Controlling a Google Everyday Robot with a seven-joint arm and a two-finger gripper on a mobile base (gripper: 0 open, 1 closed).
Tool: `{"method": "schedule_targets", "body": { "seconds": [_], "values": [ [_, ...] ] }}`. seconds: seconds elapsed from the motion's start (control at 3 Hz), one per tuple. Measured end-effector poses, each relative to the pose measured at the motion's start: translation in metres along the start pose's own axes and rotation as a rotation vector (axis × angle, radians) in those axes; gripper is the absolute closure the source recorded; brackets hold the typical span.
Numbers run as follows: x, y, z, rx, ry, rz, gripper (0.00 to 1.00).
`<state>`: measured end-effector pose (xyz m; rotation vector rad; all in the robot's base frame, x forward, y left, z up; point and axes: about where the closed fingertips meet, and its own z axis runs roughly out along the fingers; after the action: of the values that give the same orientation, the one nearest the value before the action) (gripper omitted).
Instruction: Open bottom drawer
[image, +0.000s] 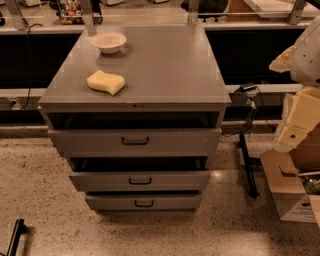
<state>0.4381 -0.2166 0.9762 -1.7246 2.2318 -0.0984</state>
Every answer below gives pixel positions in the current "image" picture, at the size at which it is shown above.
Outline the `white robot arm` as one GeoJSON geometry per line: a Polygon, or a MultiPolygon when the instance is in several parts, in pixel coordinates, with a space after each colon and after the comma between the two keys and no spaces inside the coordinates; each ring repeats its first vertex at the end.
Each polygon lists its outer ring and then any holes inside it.
{"type": "Polygon", "coordinates": [[[317,16],[296,42],[269,65],[278,73],[290,72],[302,88],[286,96],[282,121],[276,130],[274,149],[295,149],[320,123],[320,17],[317,16]]]}

